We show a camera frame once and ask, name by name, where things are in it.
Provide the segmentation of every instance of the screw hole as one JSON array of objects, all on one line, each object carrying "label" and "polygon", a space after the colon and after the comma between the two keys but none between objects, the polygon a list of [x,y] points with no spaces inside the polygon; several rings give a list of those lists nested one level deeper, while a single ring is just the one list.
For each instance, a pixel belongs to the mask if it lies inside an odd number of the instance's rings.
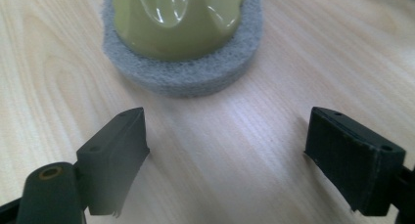
[{"label": "screw hole", "polygon": [[100,147],[98,147],[98,146],[93,146],[93,147],[91,147],[91,148],[89,149],[89,152],[96,153],[96,152],[99,152],[100,150],[101,150],[101,148],[100,148]]},{"label": "screw hole", "polygon": [[384,151],[386,151],[386,152],[391,152],[392,151],[392,148],[390,146],[387,146],[387,145],[383,145],[381,147],[381,149],[384,150]]},{"label": "screw hole", "polygon": [[62,168],[59,166],[49,167],[39,173],[40,180],[49,180],[62,173]]}]

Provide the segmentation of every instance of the light wooden surface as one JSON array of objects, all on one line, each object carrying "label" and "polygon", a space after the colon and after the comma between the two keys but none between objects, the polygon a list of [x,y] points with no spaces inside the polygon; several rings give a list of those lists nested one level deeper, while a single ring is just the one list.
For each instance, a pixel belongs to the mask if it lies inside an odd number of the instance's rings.
[{"label": "light wooden surface", "polygon": [[[102,0],[0,0],[0,203],[113,116],[144,107],[151,154],[118,223],[393,223],[352,213],[303,155],[313,106],[343,112],[415,164],[415,0],[263,0],[252,67],[171,99],[101,49]],[[111,217],[88,217],[112,223]]]}]

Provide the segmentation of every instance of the foam base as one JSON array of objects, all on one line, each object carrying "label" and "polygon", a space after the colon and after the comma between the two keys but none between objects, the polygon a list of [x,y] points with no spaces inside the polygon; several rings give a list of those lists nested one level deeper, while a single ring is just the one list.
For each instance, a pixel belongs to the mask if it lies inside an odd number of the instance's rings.
[{"label": "foam base", "polygon": [[104,1],[104,52],[132,82],[173,97],[196,97],[218,92],[241,77],[262,35],[261,0],[244,0],[241,24],[222,48],[199,59],[167,62],[133,53],[118,38],[112,0]]}]

